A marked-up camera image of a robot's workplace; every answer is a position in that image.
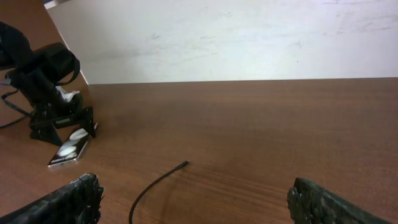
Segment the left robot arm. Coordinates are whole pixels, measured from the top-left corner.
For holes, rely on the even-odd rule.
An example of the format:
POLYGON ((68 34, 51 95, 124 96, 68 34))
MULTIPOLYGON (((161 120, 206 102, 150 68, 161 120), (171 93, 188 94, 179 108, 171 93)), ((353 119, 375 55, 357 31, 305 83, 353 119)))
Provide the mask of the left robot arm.
POLYGON ((21 92, 32 107, 27 112, 7 100, 11 93, 1 95, 5 105, 30 118, 32 139, 61 146, 57 130, 73 125, 96 136, 93 108, 83 107, 80 92, 63 90, 66 76, 73 82, 80 74, 80 61, 61 42, 32 50, 21 31, 1 23, 1 70, 1 84, 21 92))

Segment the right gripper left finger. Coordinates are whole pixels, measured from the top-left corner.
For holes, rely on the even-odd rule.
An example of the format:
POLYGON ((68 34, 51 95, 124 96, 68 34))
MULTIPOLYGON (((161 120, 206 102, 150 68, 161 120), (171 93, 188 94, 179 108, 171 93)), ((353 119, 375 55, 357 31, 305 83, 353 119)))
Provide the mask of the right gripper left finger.
POLYGON ((104 188, 86 173, 77 180, 3 217, 1 224, 96 224, 104 188))

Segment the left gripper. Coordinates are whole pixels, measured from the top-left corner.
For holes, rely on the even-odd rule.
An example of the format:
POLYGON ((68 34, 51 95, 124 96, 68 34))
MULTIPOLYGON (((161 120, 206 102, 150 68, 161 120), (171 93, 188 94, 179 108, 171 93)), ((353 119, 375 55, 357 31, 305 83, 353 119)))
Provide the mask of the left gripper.
POLYGON ((30 119, 30 138, 56 146, 63 144, 58 128, 80 125, 93 138, 96 137, 93 107, 83 109, 83 95, 75 95, 67 103, 55 88, 45 93, 41 90, 20 90, 34 112, 30 119))

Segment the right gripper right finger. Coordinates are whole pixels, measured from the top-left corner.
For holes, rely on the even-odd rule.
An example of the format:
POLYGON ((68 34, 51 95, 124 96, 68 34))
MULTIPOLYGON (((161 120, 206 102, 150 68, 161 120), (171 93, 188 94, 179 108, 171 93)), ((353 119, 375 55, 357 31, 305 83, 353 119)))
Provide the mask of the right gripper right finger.
POLYGON ((289 189, 287 204, 295 224, 389 224, 302 177, 289 189))

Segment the black smartphone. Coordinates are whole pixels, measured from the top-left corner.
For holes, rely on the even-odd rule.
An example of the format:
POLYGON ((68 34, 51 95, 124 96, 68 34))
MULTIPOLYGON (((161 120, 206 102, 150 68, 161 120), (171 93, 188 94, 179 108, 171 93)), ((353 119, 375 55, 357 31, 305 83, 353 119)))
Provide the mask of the black smartphone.
POLYGON ((92 136, 83 128, 76 128, 51 158, 47 167, 76 162, 83 154, 92 136))

